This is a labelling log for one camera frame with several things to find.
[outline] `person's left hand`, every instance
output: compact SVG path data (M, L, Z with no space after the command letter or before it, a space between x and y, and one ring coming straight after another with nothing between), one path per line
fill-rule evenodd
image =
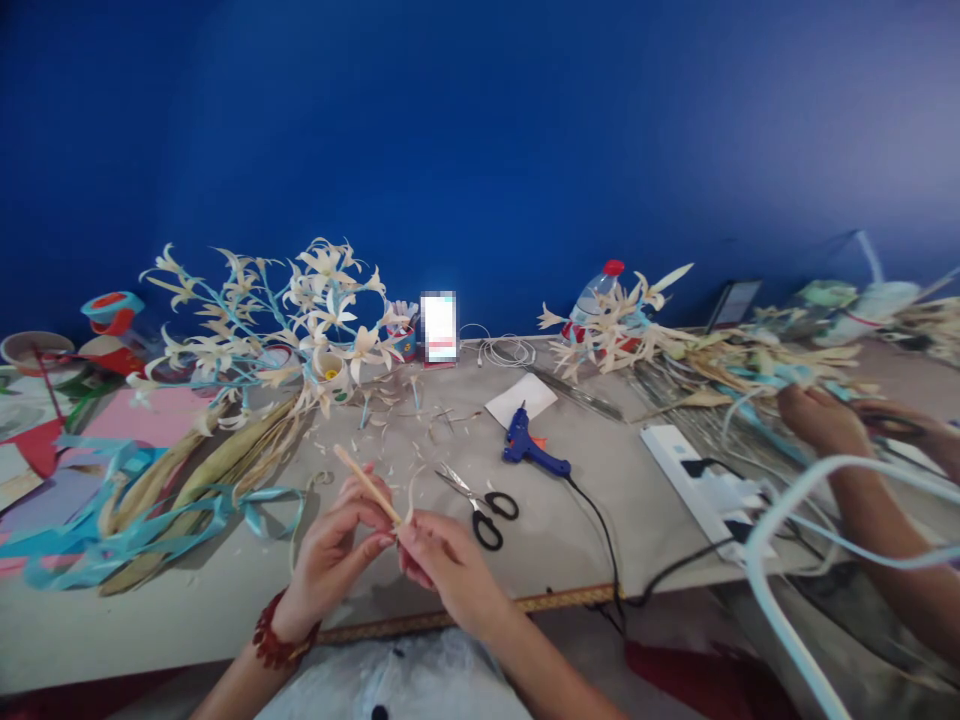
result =
M373 463L368 463L364 472L392 502L390 488L373 475ZM360 523L376 532L354 547ZM273 616L273 631L280 640L298 642L305 638L310 628L340 604L367 566L394 542L390 518L357 478L347 478L333 507L313 522L303 538L293 580Z

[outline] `bowl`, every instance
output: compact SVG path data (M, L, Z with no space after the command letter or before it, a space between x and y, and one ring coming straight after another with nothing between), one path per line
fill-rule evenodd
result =
M63 335L30 330L4 338L0 343L0 355L24 375L39 377L43 373L34 355L34 347L41 353L63 351L72 353L76 349L74 344ZM52 370L58 363L55 360L44 360L43 365L47 370Z

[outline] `plastic bottle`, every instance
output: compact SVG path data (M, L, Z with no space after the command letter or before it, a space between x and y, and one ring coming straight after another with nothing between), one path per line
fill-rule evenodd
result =
M603 266L603 272L587 283L583 292L580 293L573 312L570 313L570 319L574 325L585 325L591 318L600 315L597 295L606 295L617 286L617 278L623 272L623 267L623 263L619 260L607 260L607 264Z

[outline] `pink paper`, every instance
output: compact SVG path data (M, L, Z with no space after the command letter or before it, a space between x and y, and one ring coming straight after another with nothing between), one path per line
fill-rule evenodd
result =
M150 406L130 407L132 388L118 390L110 405L83 431L84 437L139 440L153 447L173 447L190 432L197 413L210 399L189 388L161 388L150 393Z

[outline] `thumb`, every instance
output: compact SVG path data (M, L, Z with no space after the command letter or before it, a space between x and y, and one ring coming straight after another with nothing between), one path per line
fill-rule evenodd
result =
M423 530L404 523L397 528L397 537L400 539L400 544L410 553L410 557L416 560L434 584L437 584L437 580L453 567L454 562L444 552L443 547L434 542Z
M341 579L349 587L357 580L370 563L380 557L380 553L393 545L393 538L383 533L371 535L357 545L337 565Z

